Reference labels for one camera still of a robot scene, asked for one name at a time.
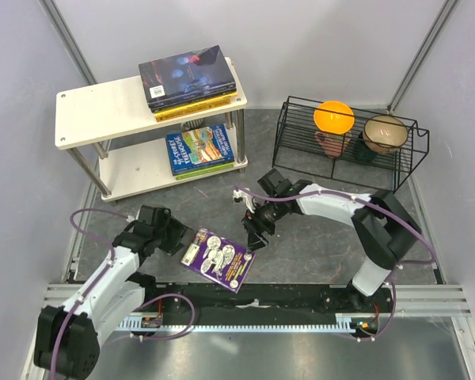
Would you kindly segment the yellow hardcover book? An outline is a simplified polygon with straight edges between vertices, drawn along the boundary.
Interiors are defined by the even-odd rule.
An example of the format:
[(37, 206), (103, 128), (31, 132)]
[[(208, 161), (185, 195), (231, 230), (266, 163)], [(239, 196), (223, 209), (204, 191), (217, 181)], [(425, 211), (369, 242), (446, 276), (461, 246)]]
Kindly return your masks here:
[(202, 101), (197, 101), (191, 104), (181, 105), (175, 108), (158, 111), (154, 113), (156, 121), (171, 120), (177, 117), (191, 115), (193, 113), (206, 111), (213, 108), (219, 108), (229, 105), (231, 100), (238, 95), (237, 92), (222, 95), (220, 97), (213, 97)]

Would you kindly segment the purple paperback book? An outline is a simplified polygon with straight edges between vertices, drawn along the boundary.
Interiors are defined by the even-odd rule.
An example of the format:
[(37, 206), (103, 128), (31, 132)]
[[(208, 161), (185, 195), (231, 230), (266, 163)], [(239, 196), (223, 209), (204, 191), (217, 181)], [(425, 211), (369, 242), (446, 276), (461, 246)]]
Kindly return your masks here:
[(186, 268), (235, 294), (245, 282), (256, 254), (212, 231), (199, 228), (180, 260)]

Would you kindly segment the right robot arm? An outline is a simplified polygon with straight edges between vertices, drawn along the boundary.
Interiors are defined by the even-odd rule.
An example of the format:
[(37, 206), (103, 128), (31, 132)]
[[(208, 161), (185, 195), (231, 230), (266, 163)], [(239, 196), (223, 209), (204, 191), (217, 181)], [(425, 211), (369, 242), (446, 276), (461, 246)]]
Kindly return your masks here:
[(324, 188), (310, 180), (291, 182), (277, 169), (258, 180), (262, 196), (237, 186), (233, 201), (247, 211), (242, 224), (247, 246), (256, 251), (268, 245), (276, 222), (287, 215), (317, 216), (350, 226), (365, 252), (359, 270), (347, 285), (347, 302), (355, 311), (365, 311), (375, 302), (375, 293), (423, 237), (418, 224), (391, 191), (349, 193)]

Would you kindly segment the black moon and sixpence book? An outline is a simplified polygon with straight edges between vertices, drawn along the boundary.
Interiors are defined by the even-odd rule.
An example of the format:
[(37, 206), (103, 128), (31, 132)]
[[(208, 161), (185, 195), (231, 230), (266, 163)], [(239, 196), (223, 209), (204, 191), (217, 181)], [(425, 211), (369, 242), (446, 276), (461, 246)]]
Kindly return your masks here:
[(160, 112), (170, 108), (188, 105), (194, 102), (235, 93), (237, 85), (228, 83), (209, 85), (204, 81), (194, 81), (182, 90), (169, 92), (163, 85), (145, 90), (146, 103), (152, 112)]

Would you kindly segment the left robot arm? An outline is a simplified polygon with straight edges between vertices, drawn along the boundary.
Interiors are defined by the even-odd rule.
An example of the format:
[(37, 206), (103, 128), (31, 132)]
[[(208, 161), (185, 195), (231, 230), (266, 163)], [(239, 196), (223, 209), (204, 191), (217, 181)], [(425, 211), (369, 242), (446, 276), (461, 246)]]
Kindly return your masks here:
[(60, 306), (45, 306), (37, 319), (33, 363), (52, 379), (86, 379), (107, 339), (130, 313), (152, 310), (156, 279), (139, 268), (160, 250), (186, 246), (192, 229), (166, 207), (143, 205), (111, 241), (97, 270)]

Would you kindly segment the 91-storey treehouse book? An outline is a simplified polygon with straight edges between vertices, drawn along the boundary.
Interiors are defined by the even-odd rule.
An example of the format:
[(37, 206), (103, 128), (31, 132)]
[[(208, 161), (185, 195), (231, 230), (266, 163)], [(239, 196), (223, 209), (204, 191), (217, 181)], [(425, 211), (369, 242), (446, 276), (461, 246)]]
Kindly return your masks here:
[(165, 144), (174, 176), (234, 161), (224, 124), (168, 134)]

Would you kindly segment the purple robinson crusoe book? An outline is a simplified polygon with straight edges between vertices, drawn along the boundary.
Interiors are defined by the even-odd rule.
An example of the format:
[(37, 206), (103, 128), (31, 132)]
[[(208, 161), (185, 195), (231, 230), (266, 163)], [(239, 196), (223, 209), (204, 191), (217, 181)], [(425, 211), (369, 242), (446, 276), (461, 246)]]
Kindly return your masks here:
[(154, 86), (177, 92), (194, 81), (210, 86), (236, 84), (219, 45), (141, 63), (139, 73), (144, 93)]

